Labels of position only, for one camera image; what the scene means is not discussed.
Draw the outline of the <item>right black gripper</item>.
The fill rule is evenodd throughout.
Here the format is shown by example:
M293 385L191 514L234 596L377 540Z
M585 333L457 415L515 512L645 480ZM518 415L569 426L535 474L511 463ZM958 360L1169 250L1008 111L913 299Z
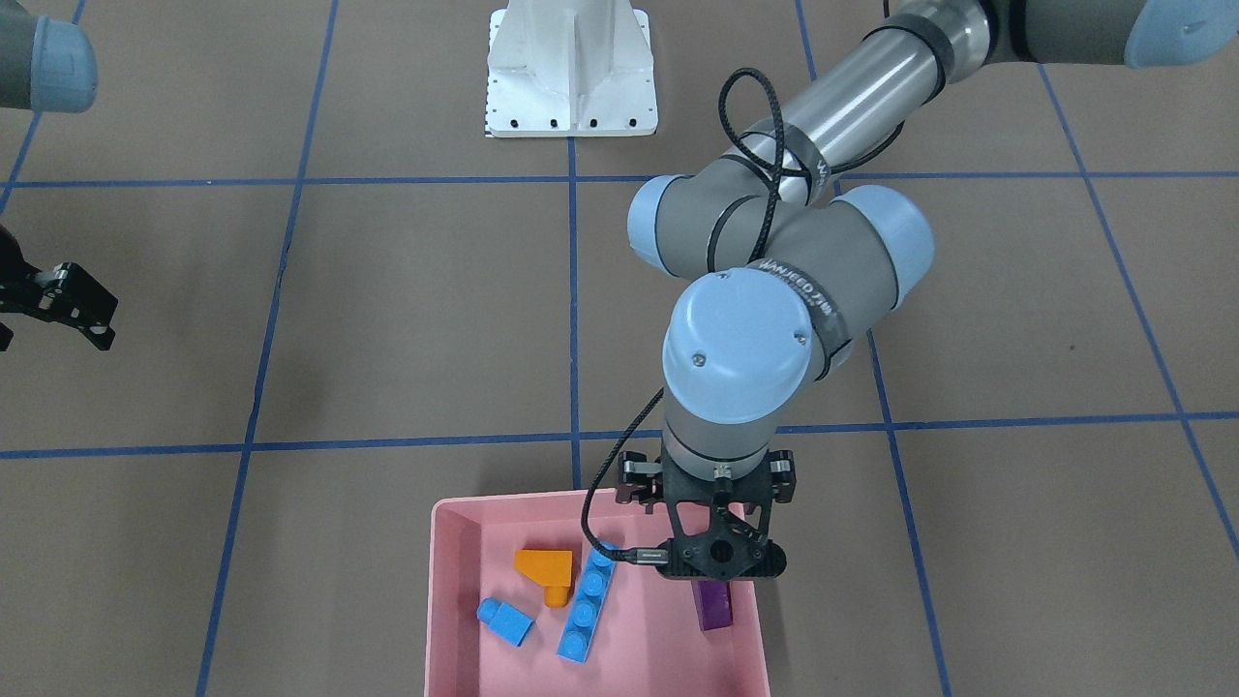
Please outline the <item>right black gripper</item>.
M2 314L69 326L98 352L109 352L116 336L112 329L116 308L116 297L79 264L61 262L38 272L26 261L17 239L1 227Z

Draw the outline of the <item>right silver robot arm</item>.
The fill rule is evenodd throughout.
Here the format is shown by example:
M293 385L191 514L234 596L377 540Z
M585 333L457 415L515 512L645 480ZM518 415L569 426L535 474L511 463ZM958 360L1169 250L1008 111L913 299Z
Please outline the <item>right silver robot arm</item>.
M31 113L84 113L95 102L98 68L76 24L2 2L1 105ZM41 270L1 229L1 312L78 331L98 352L112 349L118 300L87 269L61 262Z

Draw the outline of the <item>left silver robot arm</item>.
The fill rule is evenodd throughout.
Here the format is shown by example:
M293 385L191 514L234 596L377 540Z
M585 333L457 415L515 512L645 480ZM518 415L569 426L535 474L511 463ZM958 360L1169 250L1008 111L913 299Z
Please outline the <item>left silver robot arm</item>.
M903 303L934 260L906 196L862 184L824 203L840 175L901 136L921 106L987 66L1170 68L1237 36L1234 1L897 1L838 66L792 102L769 76L733 71L717 92L730 146L694 175L647 181L627 234L638 258L684 279L663 340L665 409L653 461L615 446L617 501L788 501L784 411Z

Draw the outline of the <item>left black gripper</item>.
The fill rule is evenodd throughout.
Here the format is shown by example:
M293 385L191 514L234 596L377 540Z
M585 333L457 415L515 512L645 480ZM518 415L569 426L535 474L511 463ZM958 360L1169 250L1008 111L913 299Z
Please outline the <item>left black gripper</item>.
M790 449L757 451L729 462L664 444L659 494L673 524L712 524L726 513L743 524L768 524L771 508L794 498L797 473Z

